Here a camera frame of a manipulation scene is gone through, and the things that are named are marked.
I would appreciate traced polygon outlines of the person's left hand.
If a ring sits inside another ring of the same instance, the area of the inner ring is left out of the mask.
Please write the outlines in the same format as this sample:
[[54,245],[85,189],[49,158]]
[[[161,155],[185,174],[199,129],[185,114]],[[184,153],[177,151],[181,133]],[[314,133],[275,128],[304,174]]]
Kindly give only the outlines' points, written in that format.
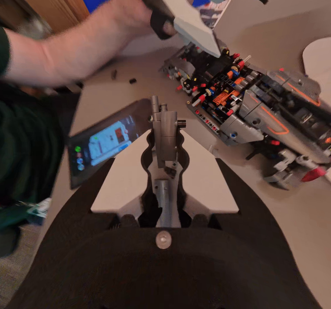
[[130,40],[153,34],[152,10],[142,0],[110,0],[120,31]]

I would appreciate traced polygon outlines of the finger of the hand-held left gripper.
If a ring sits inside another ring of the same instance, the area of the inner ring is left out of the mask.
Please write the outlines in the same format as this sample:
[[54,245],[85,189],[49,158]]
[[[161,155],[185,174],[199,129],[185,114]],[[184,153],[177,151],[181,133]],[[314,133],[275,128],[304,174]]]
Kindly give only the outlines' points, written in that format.
[[174,16],[175,30],[214,57],[220,57],[216,38],[212,29],[207,27],[188,0],[162,0]]

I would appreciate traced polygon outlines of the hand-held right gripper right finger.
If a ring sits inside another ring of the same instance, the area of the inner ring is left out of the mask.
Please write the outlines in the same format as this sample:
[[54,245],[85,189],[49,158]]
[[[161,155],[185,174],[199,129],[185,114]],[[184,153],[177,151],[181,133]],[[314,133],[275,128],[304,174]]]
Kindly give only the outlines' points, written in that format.
[[194,138],[181,130],[182,148],[188,154],[188,166],[183,167],[182,187],[186,195],[183,210],[194,218],[204,215],[238,213],[239,208],[228,187],[215,156]]

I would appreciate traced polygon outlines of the long grey lego blade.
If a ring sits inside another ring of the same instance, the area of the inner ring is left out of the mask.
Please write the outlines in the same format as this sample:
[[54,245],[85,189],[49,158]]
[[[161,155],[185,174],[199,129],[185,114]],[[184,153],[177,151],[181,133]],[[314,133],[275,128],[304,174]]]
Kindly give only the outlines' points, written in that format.
[[169,180],[155,179],[154,194],[158,201],[159,208],[162,208],[162,212],[157,222],[157,227],[172,227],[172,199]]

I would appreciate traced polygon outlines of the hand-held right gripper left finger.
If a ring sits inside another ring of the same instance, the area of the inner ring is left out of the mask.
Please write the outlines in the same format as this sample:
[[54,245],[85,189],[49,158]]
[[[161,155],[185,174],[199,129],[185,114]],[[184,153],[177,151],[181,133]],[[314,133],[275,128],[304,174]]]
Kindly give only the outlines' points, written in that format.
[[141,158],[149,147],[146,131],[114,159],[91,211],[93,213],[115,213],[119,217],[130,214],[138,219],[143,213],[141,197],[147,189],[148,175]]

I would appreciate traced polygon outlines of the scattered loose lego pieces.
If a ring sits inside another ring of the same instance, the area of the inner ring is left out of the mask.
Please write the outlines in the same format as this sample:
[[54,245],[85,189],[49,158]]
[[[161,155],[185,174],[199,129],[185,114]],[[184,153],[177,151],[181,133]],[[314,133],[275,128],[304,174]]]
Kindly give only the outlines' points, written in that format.
[[[112,79],[112,80],[116,80],[116,79],[117,79],[117,75],[118,75],[118,71],[117,71],[117,69],[113,70],[113,71],[111,72],[111,79]],[[137,80],[136,80],[135,78],[132,78],[132,79],[129,80],[129,83],[130,83],[130,84],[134,84],[134,83],[136,83],[136,82],[137,82]]]

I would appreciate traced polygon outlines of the grey and black lego car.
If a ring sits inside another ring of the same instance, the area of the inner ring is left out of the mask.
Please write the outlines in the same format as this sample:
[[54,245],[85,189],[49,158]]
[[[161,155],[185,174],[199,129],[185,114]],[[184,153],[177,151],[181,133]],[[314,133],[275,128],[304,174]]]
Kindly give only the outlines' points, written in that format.
[[320,85],[300,72],[262,72],[248,56],[230,53],[220,41],[219,58],[189,43],[159,69],[179,82],[187,106],[227,146],[250,144],[246,160],[271,162],[264,180],[290,190],[323,177],[330,168],[330,104]]

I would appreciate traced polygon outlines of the small lego beam assembly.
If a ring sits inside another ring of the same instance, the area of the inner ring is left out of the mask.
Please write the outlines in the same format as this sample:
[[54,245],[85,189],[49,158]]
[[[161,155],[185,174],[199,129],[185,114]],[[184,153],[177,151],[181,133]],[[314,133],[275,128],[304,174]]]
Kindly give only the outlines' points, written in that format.
[[176,170],[166,166],[166,162],[177,161],[177,135],[186,127],[185,120],[178,120],[176,111],[168,111],[166,103],[159,104],[158,96],[151,96],[152,114],[148,121],[153,125],[158,168],[174,179]]

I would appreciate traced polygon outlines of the white book stand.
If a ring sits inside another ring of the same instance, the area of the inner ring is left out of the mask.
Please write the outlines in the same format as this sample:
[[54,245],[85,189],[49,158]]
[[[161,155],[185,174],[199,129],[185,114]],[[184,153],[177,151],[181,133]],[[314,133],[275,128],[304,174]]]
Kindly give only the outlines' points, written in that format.
[[310,43],[302,54],[305,74],[313,80],[330,75],[331,37],[321,38]]

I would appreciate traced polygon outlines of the lego sticker sheet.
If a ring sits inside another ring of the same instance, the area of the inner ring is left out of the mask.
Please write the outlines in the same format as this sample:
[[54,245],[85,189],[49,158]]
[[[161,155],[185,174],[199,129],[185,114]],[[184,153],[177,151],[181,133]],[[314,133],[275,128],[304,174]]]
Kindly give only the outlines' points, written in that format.
[[208,28],[214,30],[231,1],[232,0],[224,0],[219,4],[209,2],[197,7],[203,23]]

